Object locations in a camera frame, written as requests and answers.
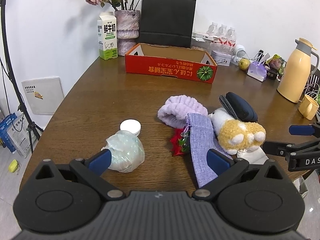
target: purple fluffy headband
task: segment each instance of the purple fluffy headband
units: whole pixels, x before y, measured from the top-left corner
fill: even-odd
[[[182,129],[187,125],[188,113],[207,116],[208,110],[195,98],[182,96],[169,97],[158,111],[158,118],[173,128]]]

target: wooden table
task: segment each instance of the wooden table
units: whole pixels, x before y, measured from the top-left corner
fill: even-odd
[[[102,177],[124,192],[129,190],[186,190],[196,188],[191,156],[172,157],[169,142],[173,128],[157,118],[157,111],[173,95],[188,95],[208,108],[221,106],[219,95],[229,91],[245,98],[255,109],[267,140],[302,143],[311,137],[291,136],[291,124],[309,124],[298,106],[277,91],[278,82],[263,83],[245,75],[235,66],[219,66],[212,85],[171,77],[126,74],[124,57],[97,59],[74,85],[46,127],[29,161],[23,185],[45,158],[68,163],[89,158],[106,145],[106,138],[119,130],[125,119],[141,123],[139,138],[146,158],[136,170],[123,174],[108,170]],[[288,172],[283,157],[276,159],[294,180],[305,172]]]

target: black paper bag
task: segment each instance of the black paper bag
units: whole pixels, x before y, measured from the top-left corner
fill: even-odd
[[[190,48],[196,0],[142,0],[140,43]]]

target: yellow thermos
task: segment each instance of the yellow thermos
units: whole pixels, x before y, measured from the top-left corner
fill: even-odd
[[[314,48],[309,41],[303,38],[295,41],[297,47],[287,61],[277,90],[288,100],[298,103],[308,78],[313,75],[318,68],[319,56],[311,50],[317,49]],[[317,64],[315,69],[310,73],[311,54],[317,57]]]

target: snack package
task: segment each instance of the snack package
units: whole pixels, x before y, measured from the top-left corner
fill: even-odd
[[[287,62],[279,55],[274,54],[273,57],[267,61],[267,63],[269,64],[270,68],[275,69],[278,72],[277,79],[280,80]]]

